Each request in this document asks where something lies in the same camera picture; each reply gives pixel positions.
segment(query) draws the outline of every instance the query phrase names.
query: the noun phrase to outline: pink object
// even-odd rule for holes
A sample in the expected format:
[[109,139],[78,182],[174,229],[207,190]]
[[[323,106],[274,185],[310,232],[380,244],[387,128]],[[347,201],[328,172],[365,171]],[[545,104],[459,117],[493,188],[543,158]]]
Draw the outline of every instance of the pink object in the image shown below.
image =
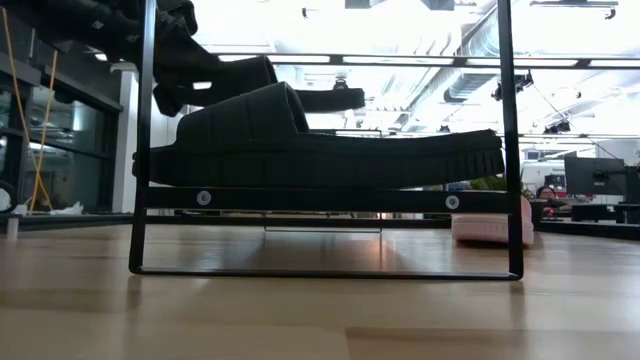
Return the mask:
[[[522,242],[533,245],[533,223],[531,222],[531,204],[524,197],[522,206]],[[507,243],[506,215],[460,214],[453,215],[451,235],[455,241],[490,241]]]

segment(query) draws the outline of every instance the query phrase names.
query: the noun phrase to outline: person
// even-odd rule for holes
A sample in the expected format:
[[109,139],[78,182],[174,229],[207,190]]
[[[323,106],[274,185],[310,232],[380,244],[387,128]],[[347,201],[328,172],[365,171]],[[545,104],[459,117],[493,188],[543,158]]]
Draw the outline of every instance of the person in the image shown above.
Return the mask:
[[558,200],[556,191],[549,186],[542,186],[536,191],[536,198],[547,200],[547,206],[545,207],[545,213],[551,212],[551,210],[570,211],[571,205]]

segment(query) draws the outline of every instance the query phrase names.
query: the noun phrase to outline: black metal rack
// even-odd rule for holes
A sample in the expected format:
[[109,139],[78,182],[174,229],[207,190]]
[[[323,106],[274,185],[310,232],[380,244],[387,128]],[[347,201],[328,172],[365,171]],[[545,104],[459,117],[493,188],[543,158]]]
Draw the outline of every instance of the black metal rack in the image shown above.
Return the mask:
[[[519,280],[524,274],[520,208],[520,159],[511,34],[511,2],[498,0],[507,192],[332,191],[242,188],[156,188],[149,186],[153,54],[156,1],[145,0],[144,36],[138,94],[138,177],[129,269],[146,275],[210,275],[244,277],[305,277],[357,279]],[[363,271],[291,271],[247,269],[152,268],[144,266],[147,209],[201,209],[252,211],[339,211],[409,213],[508,214],[509,271],[493,274],[450,274]],[[178,223],[170,219],[168,223]]]

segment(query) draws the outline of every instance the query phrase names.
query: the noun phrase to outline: window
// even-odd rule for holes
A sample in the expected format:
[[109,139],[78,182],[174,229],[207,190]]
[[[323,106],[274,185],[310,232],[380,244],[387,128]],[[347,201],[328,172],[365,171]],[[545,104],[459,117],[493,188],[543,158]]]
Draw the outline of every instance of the window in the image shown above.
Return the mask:
[[[63,94],[54,92],[47,124],[47,140],[78,150],[107,152],[106,145],[110,134],[105,131],[108,126],[105,114]],[[49,89],[34,89],[30,126],[31,136],[38,140],[44,131],[48,100]]]
[[[31,142],[22,182],[25,201],[34,190],[36,169],[30,157],[33,153],[37,160],[41,153],[49,96],[45,87],[33,91]],[[111,209],[116,121],[115,115],[88,106],[64,90],[54,91],[40,170],[53,209],[75,203],[85,211]],[[36,209],[48,211],[45,197],[40,190],[38,194]]]
[[[40,144],[30,143],[29,156],[40,156]],[[49,193],[54,209],[64,209],[79,202],[87,209],[99,209],[102,204],[101,189],[111,181],[105,176],[102,160],[91,156],[44,146],[40,174]],[[24,187],[26,194],[33,193],[35,167],[32,161],[25,163]],[[39,192],[36,209],[49,210],[46,199]]]
[[13,95],[11,93],[0,90],[0,127],[9,126],[12,100]]
[[8,145],[7,137],[6,136],[0,137],[0,174],[4,172],[4,163],[5,163],[5,158],[7,156],[7,145]]

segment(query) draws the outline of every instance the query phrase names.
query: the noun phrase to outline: wooden surface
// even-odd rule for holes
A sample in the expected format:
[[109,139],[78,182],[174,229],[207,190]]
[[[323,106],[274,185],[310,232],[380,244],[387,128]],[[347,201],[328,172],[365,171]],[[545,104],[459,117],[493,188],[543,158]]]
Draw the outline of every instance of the wooden surface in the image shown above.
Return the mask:
[[[0,359],[638,359],[640,243],[542,235],[523,282],[138,277],[129,227],[0,241]],[[152,227],[150,265],[504,270],[448,231]]]

